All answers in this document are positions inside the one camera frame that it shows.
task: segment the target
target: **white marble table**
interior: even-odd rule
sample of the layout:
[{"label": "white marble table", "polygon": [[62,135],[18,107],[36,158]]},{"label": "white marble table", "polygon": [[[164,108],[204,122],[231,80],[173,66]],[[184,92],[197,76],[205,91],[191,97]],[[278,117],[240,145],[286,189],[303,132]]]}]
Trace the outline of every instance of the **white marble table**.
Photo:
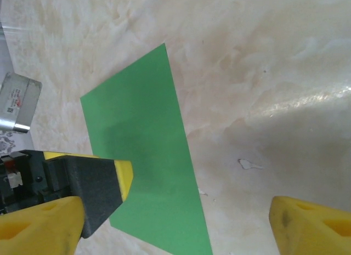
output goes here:
[{"label": "white marble table", "polygon": [[[79,98],[165,42],[214,254],[277,254],[274,195],[351,211],[350,3],[3,0],[1,20],[43,83],[38,150],[90,154]],[[77,254],[165,253],[106,222]]]}]

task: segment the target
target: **silver metal container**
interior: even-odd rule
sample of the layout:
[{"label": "silver metal container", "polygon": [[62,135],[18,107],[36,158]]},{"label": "silver metal container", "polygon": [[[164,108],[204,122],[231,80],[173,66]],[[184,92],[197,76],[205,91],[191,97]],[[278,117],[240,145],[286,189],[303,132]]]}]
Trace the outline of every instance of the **silver metal container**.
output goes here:
[{"label": "silver metal container", "polygon": [[7,73],[0,89],[0,129],[27,133],[41,89],[41,82]]}]

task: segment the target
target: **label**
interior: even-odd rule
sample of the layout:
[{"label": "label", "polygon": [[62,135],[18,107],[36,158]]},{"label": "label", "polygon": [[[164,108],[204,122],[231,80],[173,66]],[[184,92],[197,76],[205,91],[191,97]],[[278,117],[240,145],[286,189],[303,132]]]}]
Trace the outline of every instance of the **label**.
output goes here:
[{"label": "label", "polygon": [[21,89],[12,88],[9,98],[6,101],[4,112],[8,114],[15,114],[22,106]]}]

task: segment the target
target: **yellow tip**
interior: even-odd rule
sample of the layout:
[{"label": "yellow tip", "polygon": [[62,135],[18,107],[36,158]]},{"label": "yellow tip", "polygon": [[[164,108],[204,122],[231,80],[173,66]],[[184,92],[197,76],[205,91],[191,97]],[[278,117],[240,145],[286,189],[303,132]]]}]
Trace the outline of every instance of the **yellow tip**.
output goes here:
[{"label": "yellow tip", "polygon": [[132,163],[129,161],[115,160],[115,167],[116,167],[118,182],[120,184],[122,200],[125,201],[129,194],[129,190],[131,188],[132,180],[133,180]]},{"label": "yellow tip", "polygon": [[281,255],[351,254],[351,213],[276,196],[269,222]]}]

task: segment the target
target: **green paper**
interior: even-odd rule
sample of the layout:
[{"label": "green paper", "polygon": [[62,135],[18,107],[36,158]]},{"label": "green paper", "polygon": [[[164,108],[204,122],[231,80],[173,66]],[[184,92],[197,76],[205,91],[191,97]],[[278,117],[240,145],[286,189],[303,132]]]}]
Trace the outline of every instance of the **green paper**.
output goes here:
[{"label": "green paper", "polygon": [[81,98],[95,155],[132,161],[111,225],[172,254],[212,254],[165,45]]}]

